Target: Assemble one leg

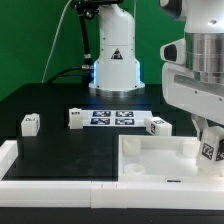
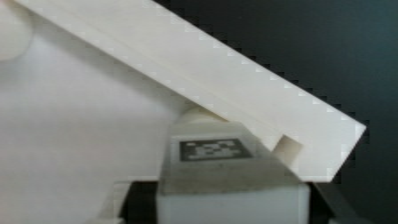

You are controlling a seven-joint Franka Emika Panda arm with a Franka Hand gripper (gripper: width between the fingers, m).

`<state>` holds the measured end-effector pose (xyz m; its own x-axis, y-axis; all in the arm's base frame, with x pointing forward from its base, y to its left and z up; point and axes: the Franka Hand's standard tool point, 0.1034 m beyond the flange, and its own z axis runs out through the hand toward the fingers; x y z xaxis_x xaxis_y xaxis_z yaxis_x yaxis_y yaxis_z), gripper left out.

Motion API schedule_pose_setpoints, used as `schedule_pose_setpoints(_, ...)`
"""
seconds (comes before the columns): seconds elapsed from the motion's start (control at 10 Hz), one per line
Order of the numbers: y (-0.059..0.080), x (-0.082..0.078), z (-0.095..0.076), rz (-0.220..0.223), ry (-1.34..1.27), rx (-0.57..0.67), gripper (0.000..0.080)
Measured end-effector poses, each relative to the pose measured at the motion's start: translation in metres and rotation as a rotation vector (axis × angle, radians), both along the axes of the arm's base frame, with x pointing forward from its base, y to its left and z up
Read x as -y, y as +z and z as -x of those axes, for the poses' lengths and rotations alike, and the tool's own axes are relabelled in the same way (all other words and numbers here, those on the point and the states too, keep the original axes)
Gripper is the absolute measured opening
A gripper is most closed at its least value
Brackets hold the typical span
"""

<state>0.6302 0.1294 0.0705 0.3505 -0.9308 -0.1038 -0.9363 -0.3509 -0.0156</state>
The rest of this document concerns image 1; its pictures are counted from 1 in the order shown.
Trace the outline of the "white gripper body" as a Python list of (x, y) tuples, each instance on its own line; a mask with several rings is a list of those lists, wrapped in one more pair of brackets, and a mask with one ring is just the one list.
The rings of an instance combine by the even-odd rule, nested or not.
[(194, 79), (184, 66), (165, 63), (162, 91), (166, 102), (218, 124), (224, 124), (224, 86)]

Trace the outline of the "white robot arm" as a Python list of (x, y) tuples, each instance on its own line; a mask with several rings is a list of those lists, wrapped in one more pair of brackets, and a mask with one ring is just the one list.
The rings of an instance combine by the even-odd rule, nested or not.
[[(72, 0), (82, 20), (99, 17), (100, 56), (90, 92), (125, 96), (144, 89), (135, 58), (135, 20), (124, 0)], [(160, 48), (166, 102), (192, 114), (202, 132), (208, 121), (224, 127), (224, 0), (159, 0), (171, 18), (185, 23), (184, 37)]]

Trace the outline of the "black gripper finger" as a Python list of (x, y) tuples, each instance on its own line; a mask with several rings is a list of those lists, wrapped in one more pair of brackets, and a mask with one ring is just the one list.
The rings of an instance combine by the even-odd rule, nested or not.
[(200, 140), (202, 138), (203, 131), (208, 127), (208, 122), (205, 118), (195, 114), (191, 115), (191, 120), (196, 129), (197, 139)]

